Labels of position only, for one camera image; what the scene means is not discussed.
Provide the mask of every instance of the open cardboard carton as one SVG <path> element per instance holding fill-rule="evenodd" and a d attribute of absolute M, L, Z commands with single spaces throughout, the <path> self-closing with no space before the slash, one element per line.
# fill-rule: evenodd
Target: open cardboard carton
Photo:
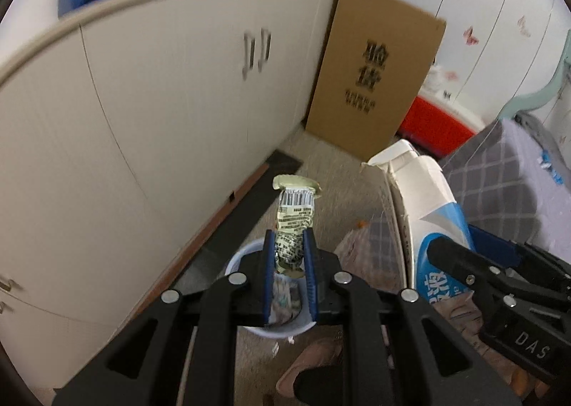
<path fill-rule="evenodd" d="M 401 277 L 430 303 L 468 291 L 428 261 L 431 240 L 442 235 L 474 249 L 460 206 L 436 161 L 401 140 L 362 164 L 389 221 Z"/>

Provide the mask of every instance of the silver screw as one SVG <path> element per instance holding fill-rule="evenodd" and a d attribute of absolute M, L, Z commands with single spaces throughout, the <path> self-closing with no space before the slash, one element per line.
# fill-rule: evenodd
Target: silver screw
<path fill-rule="evenodd" d="M 517 304 L 516 299 L 512 297 L 512 295 L 506 295 L 504 297 L 504 303 L 506 303 L 510 308 L 513 308 Z"/>
<path fill-rule="evenodd" d="M 405 288 L 402 292 L 400 292 L 400 297 L 409 303 L 414 303 L 419 299 L 419 294 L 412 288 Z"/>
<path fill-rule="evenodd" d="M 338 284 L 348 284 L 353 280 L 353 276 L 345 271 L 336 272 L 333 278 Z"/>
<path fill-rule="evenodd" d="M 243 272 L 232 272 L 232 274 L 228 276 L 228 282 L 232 285 L 242 285 L 245 284 L 247 280 L 248 278 Z"/>
<path fill-rule="evenodd" d="M 179 295 L 179 292 L 177 292 L 176 290 L 172 290 L 172 289 L 171 290 L 165 290 L 161 294 L 161 300 L 163 301 L 163 303 L 166 303 L 166 304 L 176 303 L 180 297 L 181 297 L 181 295 Z"/>

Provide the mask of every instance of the metal handle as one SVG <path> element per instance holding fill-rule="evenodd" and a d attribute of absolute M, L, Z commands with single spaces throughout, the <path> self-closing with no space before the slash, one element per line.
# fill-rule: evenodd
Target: metal handle
<path fill-rule="evenodd" d="M 0 280 L 0 288 L 2 290 L 4 290 L 5 292 L 10 292 L 12 290 L 13 284 L 14 284 L 14 281 L 12 279 L 8 279 L 7 283 L 4 283 Z"/>
<path fill-rule="evenodd" d="M 242 68 L 242 76 L 244 80 L 248 77 L 248 72 L 253 70 L 253 55 L 256 51 L 256 39 L 249 32 L 244 33 L 244 49 L 246 51 L 246 63 Z"/>
<path fill-rule="evenodd" d="M 262 28 L 262 51 L 260 53 L 260 59 L 258 60 L 258 71 L 262 71 L 264 63 L 269 60 L 269 48 L 272 45 L 272 33 L 266 29 Z"/>

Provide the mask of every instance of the brown baseboard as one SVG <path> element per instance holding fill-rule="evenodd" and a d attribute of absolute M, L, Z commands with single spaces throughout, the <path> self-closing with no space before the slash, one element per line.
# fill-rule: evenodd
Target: brown baseboard
<path fill-rule="evenodd" d="M 236 189 L 228 198 L 228 202 L 221 207 L 210 220 L 204 225 L 200 232 L 193 237 L 187 246 L 176 256 L 170 265 L 163 271 L 161 277 L 155 282 L 152 288 L 141 299 L 137 306 L 131 311 L 128 318 L 121 325 L 118 333 L 130 320 L 136 318 L 147 306 L 149 306 L 158 296 L 169 289 L 179 274 L 185 269 L 189 261 L 198 253 L 201 246 L 210 238 L 222 221 L 232 212 L 236 205 L 244 198 L 256 182 L 269 168 L 269 165 L 262 164 L 246 181 Z"/>

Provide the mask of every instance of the floor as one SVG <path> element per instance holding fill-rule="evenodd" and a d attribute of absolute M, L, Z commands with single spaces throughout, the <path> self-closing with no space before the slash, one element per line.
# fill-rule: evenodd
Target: floor
<path fill-rule="evenodd" d="M 314 230 L 320 248 L 333 251 L 359 220 L 370 219 L 381 212 L 378 193 L 360 177 L 358 159 L 313 137 L 301 127 L 279 149 L 302 161 L 298 174 L 315 179 L 323 189 L 323 196 L 315 202 Z M 264 237 L 266 229 L 273 227 L 276 211 L 277 200 L 253 226 L 243 243 Z M 177 288 L 185 292 L 193 288 L 196 284 L 192 280 L 200 272 L 199 268 L 208 268 L 208 279 L 222 271 L 226 261 L 208 258 L 209 253 L 212 254 L 209 251 L 200 258 L 202 263 L 191 264 L 179 279 Z M 208 267 L 207 262 L 214 264 Z M 200 284 L 205 285 L 208 279 L 202 279 Z M 335 336 L 339 329 L 313 328 L 296 337 L 294 344 L 280 341 L 278 353 L 274 355 L 275 341 L 259 338 L 240 328 L 236 345 L 235 405 L 262 406 L 262 396 L 266 393 L 274 394 L 276 406 L 301 404 L 276 394 L 276 381 L 312 340 Z"/>

